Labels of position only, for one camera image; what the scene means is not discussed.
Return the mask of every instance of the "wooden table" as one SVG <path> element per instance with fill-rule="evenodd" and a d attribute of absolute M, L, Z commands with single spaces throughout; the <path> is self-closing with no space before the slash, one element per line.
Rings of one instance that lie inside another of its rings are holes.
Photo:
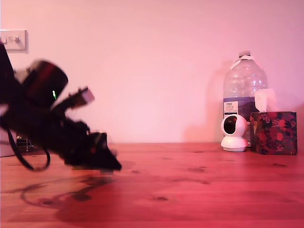
<path fill-rule="evenodd" d="M 121 172 L 33 173 L 1 158 L 2 228 L 303 228 L 304 156 L 225 152 L 219 143 L 125 144 Z M 27 156 L 35 164 L 44 155 Z"/>

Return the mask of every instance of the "floral tissue box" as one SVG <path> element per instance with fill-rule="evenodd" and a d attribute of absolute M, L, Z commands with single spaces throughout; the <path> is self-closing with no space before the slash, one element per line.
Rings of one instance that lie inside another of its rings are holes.
<path fill-rule="evenodd" d="M 297 155 L 296 112 L 251 113 L 251 151 Z"/>

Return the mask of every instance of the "plastic bottle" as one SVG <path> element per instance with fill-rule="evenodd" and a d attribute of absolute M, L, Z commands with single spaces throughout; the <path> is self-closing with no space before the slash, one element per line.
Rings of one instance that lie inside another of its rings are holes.
<path fill-rule="evenodd" d="M 240 52 L 224 80 L 224 118 L 229 114 L 243 116 L 250 125 L 250 114 L 258 112 L 255 91 L 268 88 L 267 76 L 252 59 L 250 51 Z M 250 132 L 244 135 L 250 146 Z"/>

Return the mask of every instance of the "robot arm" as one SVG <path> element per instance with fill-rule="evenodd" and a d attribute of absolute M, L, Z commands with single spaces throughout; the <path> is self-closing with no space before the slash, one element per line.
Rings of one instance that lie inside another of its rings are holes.
<path fill-rule="evenodd" d="M 36 61 L 18 80 L 1 43 L 0 61 L 0 104 L 7 106 L 1 114 L 0 127 L 8 132 L 12 149 L 25 167 L 35 171 L 14 145 L 11 130 L 30 138 L 46 151 L 46 167 L 48 150 L 52 150 L 67 165 L 121 170 L 121 164 L 107 146 L 106 133 L 91 133 L 86 123 L 65 116 L 68 108 L 78 108 L 94 100 L 88 88 L 79 89 L 52 108 L 68 83 L 61 69 L 47 61 Z"/>

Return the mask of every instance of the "wall light switch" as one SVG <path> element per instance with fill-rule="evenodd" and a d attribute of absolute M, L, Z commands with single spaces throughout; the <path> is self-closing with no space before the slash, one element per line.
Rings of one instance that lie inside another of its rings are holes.
<path fill-rule="evenodd" d="M 26 49 L 25 30 L 1 30 L 1 42 L 7 51 L 23 51 Z"/>

